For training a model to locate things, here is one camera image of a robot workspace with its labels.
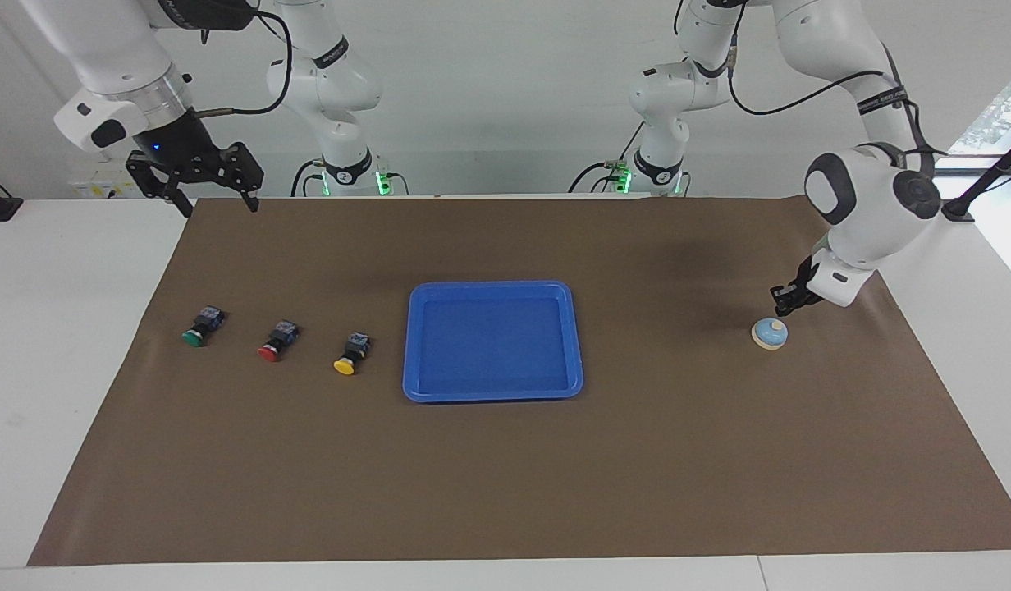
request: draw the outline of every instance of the brown table surface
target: brown table surface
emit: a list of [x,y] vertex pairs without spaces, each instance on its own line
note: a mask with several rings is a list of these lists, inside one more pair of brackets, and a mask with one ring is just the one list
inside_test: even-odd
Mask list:
[[[1008,550],[880,279],[750,339],[824,230],[805,199],[201,201],[29,564]],[[572,288],[583,392],[405,399],[412,288],[530,279]],[[228,320],[188,348],[207,304]],[[377,341],[344,378],[353,330]]]

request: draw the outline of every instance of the yellow cap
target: yellow cap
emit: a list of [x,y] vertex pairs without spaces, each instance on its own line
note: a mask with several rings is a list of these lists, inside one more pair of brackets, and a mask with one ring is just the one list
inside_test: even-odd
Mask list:
[[352,365],[352,360],[345,358],[337,360],[334,363],[334,369],[341,375],[353,375],[356,373],[356,368]]

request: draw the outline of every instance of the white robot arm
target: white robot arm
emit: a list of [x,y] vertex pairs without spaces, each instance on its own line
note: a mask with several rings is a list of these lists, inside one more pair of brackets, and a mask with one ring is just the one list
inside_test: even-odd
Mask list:
[[855,99],[869,137],[865,144],[825,154],[810,166],[806,194],[832,227],[799,268],[797,279],[772,288],[776,313],[788,315],[824,299],[848,306],[881,261],[914,240],[941,206],[931,180],[934,151],[859,0],[690,1],[678,29],[684,61],[645,72],[630,95],[648,127],[633,157],[633,187],[662,191],[674,183],[688,138],[678,117],[727,101],[737,22],[746,7],[758,5],[772,7],[791,67],[843,81],[839,85]]
[[[319,165],[334,195],[379,192],[378,157],[352,112],[381,101],[381,80],[349,48],[330,0],[277,0],[296,52],[284,104],[311,127],[323,153]],[[268,87],[277,94],[285,65],[273,64]]]
[[[252,212],[264,172],[247,146],[213,145],[191,108],[187,78],[156,40],[153,27],[239,30],[254,10],[244,0],[20,0],[50,43],[71,61],[82,89],[55,116],[60,130],[87,152],[124,138],[139,151],[126,162],[150,198],[191,205],[179,185],[213,182],[239,191]],[[161,181],[153,174],[167,177]]]

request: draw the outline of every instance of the white table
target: white table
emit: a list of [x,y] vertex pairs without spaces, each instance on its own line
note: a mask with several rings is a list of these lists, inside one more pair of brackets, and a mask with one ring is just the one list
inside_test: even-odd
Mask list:
[[[24,569],[183,227],[149,201],[0,224],[0,590],[1011,590],[1011,553]],[[883,274],[1011,494],[1011,274],[942,223]]]

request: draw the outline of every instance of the white wall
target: white wall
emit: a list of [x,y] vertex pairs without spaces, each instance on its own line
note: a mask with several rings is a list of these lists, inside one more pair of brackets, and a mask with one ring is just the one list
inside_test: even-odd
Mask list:
[[[629,138],[639,120],[626,102],[630,80],[678,57],[673,0],[337,5],[353,51],[385,78],[384,102],[360,117],[375,149],[420,192],[564,190],[584,165],[617,156]],[[958,137],[1011,79],[1011,0],[863,5],[922,105],[935,144]],[[71,96],[71,69],[15,0],[0,0],[0,19],[9,27],[2,37],[18,37],[40,69],[23,72],[23,54],[0,41],[0,177],[25,197],[64,197],[66,162],[83,157],[53,128],[59,104],[51,93]],[[265,69],[281,57],[281,44],[261,26],[214,32],[206,47],[197,32],[159,36],[181,70],[194,75],[198,106],[268,101]],[[787,67],[774,36],[771,11],[748,12],[737,83],[754,106],[778,105],[818,86]],[[14,53],[16,63],[2,59]],[[851,100],[840,90],[779,116],[745,116],[725,105],[686,119],[695,195],[792,195],[817,154],[862,141]],[[209,127],[221,144],[242,139],[258,155],[268,173],[266,195],[287,191],[298,162],[316,154],[306,128],[285,109],[210,120]]]

